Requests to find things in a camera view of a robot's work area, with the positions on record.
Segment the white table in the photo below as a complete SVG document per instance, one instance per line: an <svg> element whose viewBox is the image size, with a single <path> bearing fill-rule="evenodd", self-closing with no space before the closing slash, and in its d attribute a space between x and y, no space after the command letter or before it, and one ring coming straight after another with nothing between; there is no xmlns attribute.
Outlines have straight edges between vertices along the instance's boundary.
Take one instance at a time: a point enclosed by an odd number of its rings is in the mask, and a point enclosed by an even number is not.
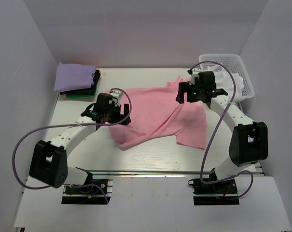
<svg viewBox="0 0 292 232"><path fill-rule="evenodd" d="M97 92L112 87L158 87L181 75L186 69L103 69ZM51 124L74 122L89 101L59 98ZM206 108L207 138L219 119ZM49 130L47 139L63 129ZM228 156L231 132L222 124L210 149L206 171ZM204 151L176 144L173 136L153 139L127 151L114 144L107 128L100 128L69 156L69 165L105 171L199 171ZM108 205L61 205L63 187L26 189L14 226L27 232L177 232L177 231L264 231L290 230L290 224L272 177L255 177L253 187L240 205L194 206L190 178L110 176L112 196ZM236 178L239 192L249 185L249 177ZM30 186L43 183L29 178Z"/></svg>
<svg viewBox="0 0 292 232"><path fill-rule="evenodd" d="M97 93L112 87L163 87L168 81L175 81L178 76L189 78L187 69L182 68L101 69L101 72L103 75L98 83ZM59 96L51 125L75 122L93 100L69 100ZM219 116L206 105L204 107L208 142ZM65 129L51 129L46 138L52 139L63 130ZM222 123L209 151L205 171L210 171L228 157L231 135L227 125ZM200 171L203 155L202 149L177 145L175 136L152 139L122 151L111 138L109 129L101 127L74 149L69 156L68 165L105 171ZM255 167L252 165L248 170L254 172Z"/></svg>

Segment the white wall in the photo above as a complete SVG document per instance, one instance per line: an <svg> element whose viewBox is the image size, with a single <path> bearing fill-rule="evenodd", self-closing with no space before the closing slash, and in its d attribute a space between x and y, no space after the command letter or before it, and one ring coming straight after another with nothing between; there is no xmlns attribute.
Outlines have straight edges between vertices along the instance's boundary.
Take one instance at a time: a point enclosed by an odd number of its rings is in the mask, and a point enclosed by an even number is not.
<svg viewBox="0 0 292 232"><path fill-rule="evenodd" d="M57 61L188 67L239 54L267 0L25 0Z"/></svg>
<svg viewBox="0 0 292 232"><path fill-rule="evenodd" d="M17 140L48 123L56 95L57 63L22 0L0 0L0 231L11 231L22 188L14 179L11 157ZM33 145L26 140L17 155L25 179Z"/></svg>
<svg viewBox="0 0 292 232"><path fill-rule="evenodd" d="M292 0L269 0L240 55L256 93L244 110L268 125L263 168L275 178L292 225Z"/></svg>

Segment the white cloth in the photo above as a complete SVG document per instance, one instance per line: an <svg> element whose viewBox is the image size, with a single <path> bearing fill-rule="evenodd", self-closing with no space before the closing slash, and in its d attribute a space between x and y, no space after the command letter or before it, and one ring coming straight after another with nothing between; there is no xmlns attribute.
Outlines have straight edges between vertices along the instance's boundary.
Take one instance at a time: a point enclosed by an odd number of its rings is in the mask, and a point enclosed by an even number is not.
<svg viewBox="0 0 292 232"><path fill-rule="evenodd" d="M224 89L228 93L229 99L231 99L234 93L234 85L228 72L219 65L214 65L211 67L208 66L207 71L214 72L217 88ZM236 83L236 95L233 102L241 102L247 98L246 96L242 95L242 91L244 89L243 78L238 73L232 73L232 75Z"/></svg>

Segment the white laundry basket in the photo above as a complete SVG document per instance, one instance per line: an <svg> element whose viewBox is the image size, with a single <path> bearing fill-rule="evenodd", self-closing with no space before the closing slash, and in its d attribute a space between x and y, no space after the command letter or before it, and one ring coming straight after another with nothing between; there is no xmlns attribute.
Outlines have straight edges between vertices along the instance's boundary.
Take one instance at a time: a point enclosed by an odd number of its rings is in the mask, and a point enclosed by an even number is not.
<svg viewBox="0 0 292 232"><path fill-rule="evenodd" d="M206 60L218 62L227 67L231 73L238 73L243 77L244 90L242 91L242 95L246 96L246 98L254 96L255 92L253 85L240 56L236 54L203 54L199 56L200 62ZM201 71L204 71L207 70L208 66L213 65L215 64L203 63L200 65L200 69Z"/></svg>

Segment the pink shirt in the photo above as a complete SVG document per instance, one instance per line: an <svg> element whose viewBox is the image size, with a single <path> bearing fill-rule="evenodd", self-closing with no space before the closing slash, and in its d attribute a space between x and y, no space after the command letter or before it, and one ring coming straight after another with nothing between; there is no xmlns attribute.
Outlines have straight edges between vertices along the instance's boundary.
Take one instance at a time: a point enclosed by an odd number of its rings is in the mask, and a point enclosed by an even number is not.
<svg viewBox="0 0 292 232"><path fill-rule="evenodd" d="M166 87L125 89L132 100L131 123L109 127L120 148L127 149L147 140L175 135L181 145L205 148L206 114L201 105L176 102L178 83ZM125 96L121 104L128 103Z"/></svg>

